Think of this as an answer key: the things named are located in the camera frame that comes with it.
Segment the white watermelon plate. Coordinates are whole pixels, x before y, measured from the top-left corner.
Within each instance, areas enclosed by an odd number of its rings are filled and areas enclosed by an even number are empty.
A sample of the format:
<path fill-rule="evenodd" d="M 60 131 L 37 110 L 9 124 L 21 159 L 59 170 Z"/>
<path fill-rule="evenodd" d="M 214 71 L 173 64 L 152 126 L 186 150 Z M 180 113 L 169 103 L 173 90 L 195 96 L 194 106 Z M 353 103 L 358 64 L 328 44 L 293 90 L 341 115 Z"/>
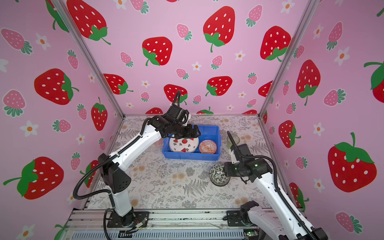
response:
<path fill-rule="evenodd" d="M 199 147 L 199 138 L 191 139 L 175 139 L 171 138 L 169 141 L 169 148 L 174 153 L 193 153 Z"/>

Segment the black leaf pattern bowl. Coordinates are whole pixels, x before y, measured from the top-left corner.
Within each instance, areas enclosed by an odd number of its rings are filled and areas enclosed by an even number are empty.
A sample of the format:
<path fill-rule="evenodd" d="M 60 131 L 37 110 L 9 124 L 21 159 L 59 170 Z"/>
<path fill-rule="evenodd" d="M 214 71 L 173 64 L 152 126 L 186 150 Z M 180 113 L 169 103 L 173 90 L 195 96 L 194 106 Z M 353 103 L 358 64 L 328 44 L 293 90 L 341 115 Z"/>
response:
<path fill-rule="evenodd" d="M 209 172 L 210 181 L 218 187 L 224 187 L 229 182 L 231 177 L 226 176 L 225 174 L 225 165 L 224 164 L 215 164 L 211 167 Z"/>

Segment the red patterned bowl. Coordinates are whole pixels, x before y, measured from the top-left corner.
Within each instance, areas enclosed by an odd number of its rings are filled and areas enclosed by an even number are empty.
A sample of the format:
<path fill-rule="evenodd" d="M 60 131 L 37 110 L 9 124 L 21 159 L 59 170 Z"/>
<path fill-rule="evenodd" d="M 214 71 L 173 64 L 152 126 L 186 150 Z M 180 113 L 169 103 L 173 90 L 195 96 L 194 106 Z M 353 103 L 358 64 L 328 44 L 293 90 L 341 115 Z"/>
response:
<path fill-rule="evenodd" d="M 202 154 L 215 154 L 217 151 L 217 144 L 212 140 L 203 140 L 199 144 L 199 151 Z"/>

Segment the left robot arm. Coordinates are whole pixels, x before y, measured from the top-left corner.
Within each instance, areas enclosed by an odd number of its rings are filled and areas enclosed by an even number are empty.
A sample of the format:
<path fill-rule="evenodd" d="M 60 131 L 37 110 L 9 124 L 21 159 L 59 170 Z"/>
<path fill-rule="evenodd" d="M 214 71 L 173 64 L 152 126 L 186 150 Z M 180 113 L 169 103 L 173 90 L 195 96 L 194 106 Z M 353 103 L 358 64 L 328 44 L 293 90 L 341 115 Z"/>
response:
<path fill-rule="evenodd" d="M 120 217 L 124 227 L 135 221 L 134 208 L 129 199 L 128 186 L 132 179 L 126 173 L 129 166 L 145 150 L 160 139 L 191 139 L 201 136 L 199 127 L 188 123 L 190 113 L 178 105 L 171 105 L 163 115 L 146 118 L 140 132 L 120 149 L 109 156 L 99 156 L 101 175 L 107 190 L 113 213 Z"/>

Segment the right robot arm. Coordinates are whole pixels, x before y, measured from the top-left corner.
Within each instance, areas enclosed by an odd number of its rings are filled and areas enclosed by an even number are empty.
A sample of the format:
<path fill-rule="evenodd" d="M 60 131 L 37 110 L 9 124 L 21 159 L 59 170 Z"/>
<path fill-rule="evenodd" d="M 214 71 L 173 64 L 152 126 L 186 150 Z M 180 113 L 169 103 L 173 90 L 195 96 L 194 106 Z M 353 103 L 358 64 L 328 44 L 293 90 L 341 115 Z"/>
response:
<path fill-rule="evenodd" d="M 241 206 L 244 222 L 258 226 L 273 240 L 328 239 L 326 232 L 315 228 L 281 189 L 277 166 L 270 157 L 252 155 L 246 144 L 232 145 L 230 155 L 232 162 L 225 163 L 225 175 L 241 178 L 259 189 L 277 215 L 274 219 L 250 201 Z"/>

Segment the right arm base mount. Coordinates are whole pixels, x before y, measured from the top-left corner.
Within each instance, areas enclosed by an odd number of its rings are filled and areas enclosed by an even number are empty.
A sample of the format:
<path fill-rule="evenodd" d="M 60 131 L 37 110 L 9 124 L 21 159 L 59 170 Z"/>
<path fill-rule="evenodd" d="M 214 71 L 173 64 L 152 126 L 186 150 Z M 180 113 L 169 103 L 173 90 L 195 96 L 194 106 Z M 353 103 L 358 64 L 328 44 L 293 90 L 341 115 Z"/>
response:
<path fill-rule="evenodd" d="M 260 227 L 256 222 L 256 213 L 252 211 L 227 211 L 223 221 L 227 222 L 229 227 Z"/>

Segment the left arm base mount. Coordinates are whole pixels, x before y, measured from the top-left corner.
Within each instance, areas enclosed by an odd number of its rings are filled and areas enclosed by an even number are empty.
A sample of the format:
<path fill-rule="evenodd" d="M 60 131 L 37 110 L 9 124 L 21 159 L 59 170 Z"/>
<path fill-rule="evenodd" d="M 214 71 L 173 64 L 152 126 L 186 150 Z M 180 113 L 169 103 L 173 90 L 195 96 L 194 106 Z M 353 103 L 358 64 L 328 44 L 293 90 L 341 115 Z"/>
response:
<path fill-rule="evenodd" d="M 108 228 L 134 228 L 139 225 L 139 228 L 146 228 L 149 220 L 150 212 L 137 212 L 128 213 L 126 216 L 121 217 L 117 213 L 112 212 L 107 217 Z"/>

